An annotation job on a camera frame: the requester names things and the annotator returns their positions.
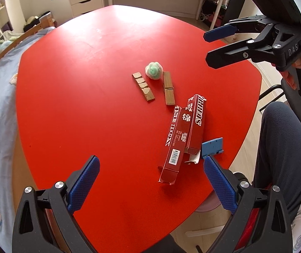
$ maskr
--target blue plastic piece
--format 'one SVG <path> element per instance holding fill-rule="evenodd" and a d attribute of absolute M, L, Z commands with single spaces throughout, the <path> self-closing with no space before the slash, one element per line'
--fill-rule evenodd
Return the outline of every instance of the blue plastic piece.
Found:
<path fill-rule="evenodd" d="M 68 194 L 68 211 L 73 214 L 81 209 L 100 171 L 98 157 L 93 157 Z"/>
<path fill-rule="evenodd" d="M 231 214 L 234 214 L 238 207 L 236 192 L 210 156 L 204 159 L 204 173 L 207 175 L 224 209 L 230 210 Z"/>
<path fill-rule="evenodd" d="M 203 38 L 206 42 L 211 43 L 213 41 L 234 35 L 236 32 L 238 32 L 237 27 L 226 24 L 222 27 L 207 31 L 206 33 L 204 33 Z"/>
<path fill-rule="evenodd" d="M 213 139 L 202 143 L 201 155 L 205 159 L 208 155 L 216 155 L 223 152 L 223 138 Z"/>

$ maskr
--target wooden clothespin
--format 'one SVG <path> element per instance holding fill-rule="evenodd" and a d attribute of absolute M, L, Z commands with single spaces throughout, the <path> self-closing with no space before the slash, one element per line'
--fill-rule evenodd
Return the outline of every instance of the wooden clothespin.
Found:
<path fill-rule="evenodd" d="M 169 71 L 163 72 L 163 90 L 165 92 L 166 105 L 175 105 L 174 87 Z"/>
<path fill-rule="evenodd" d="M 138 84 L 139 88 L 141 89 L 143 96 L 146 98 L 146 100 L 149 102 L 151 100 L 154 100 L 155 97 L 153 95 L 153 92 L 151 91 L 150 87 L 146 83 L 145 79 L 143 79 L 140 72 L 132 74 L 134 80 Z"/>

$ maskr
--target person's leg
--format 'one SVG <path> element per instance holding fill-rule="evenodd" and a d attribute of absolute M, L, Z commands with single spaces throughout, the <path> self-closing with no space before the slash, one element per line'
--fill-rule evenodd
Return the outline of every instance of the person's leg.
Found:
<path fill-rule="evenodd" d="M 301 204 L 301 123 L 282 102 L 263 113 L 253 186 L 280 187 L 291 222 Z"/>
<path fill-rule="evenodd" d="M 143 253 L 186 253 L 178 246 L 171 235 L 164 237 L 152 247 L 148 248 Z"/>

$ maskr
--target red tabletop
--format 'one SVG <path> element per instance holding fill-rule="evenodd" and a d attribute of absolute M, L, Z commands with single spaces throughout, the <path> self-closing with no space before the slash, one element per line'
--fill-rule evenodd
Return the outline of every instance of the red tabletop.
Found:
<path fill-rule="evenodd" d="M 66 180 L 90 155 L 101 169 L 82 209 L 80 227 L 100 252 L 141 252 L 169 234 L 212 187 L 198 165 L 182 164 L 173 186 L 159 183 L 173 106 L 150 62 L 170 71 L 176 104 L 207 98 L 204 140 L 223 137 L 228 168 L 250 127 L 261 85 L 244 61 L 209 68 L 203 31 L 172 17 L 114 5 L 75 18 L 22 56 L 17 115 L 23 150 L 39 188 Z M 132 73 L 141 72 L 155 100 L 147 102 Z"/>

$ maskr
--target wooden floor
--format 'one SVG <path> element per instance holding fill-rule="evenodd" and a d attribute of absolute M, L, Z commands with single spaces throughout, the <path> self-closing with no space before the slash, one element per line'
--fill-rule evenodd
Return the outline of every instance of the wooden floor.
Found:
<path fill-rule="evenodd" d="M 204 31 L 207 31 L 209 29 L 207 25 L 197 20 L 180 17 L 178 19 L 190 23 Z M 268 88 L 269 87 L 267 86 L 267 84 L 264 82 L 264 80 L 262 80 L 261 93 L 267 90 Z M 253 121 L 244 140 L 244 143 L 230 167 L 230 170 L 232 172 L 242 172 L 249 179 L 250 182 L 252 182 L 254 175 L 254 166 L 256 163 L 260 124 L 262 119 L 262 115 L 259 112 L 259 108 L 263 107 L 272 99 L 273 96 L 269 94 L 268 96 L 266 96 L 258 102 Z M 202 251 L 206 252 L 212 245 L 212 243 L 215 241 L 219 233 L 199 237 L 187 237 L 185 235 L 185 232 L 225 225 L 229 216 L 230 212 L 223 209 L 222 206 L 219 206 L 218 208 L 210 212 L 194 212 L 188 219 L 186 219 L 180 226 L 178 226 L 171 233 L 171 235 L 174 237 L 177 244 L 180 245 L 180 247 L 182 247 L 187 253 L 197 253 L 197 250 L 195 248 L 196 245 L 199 245 Z"/>

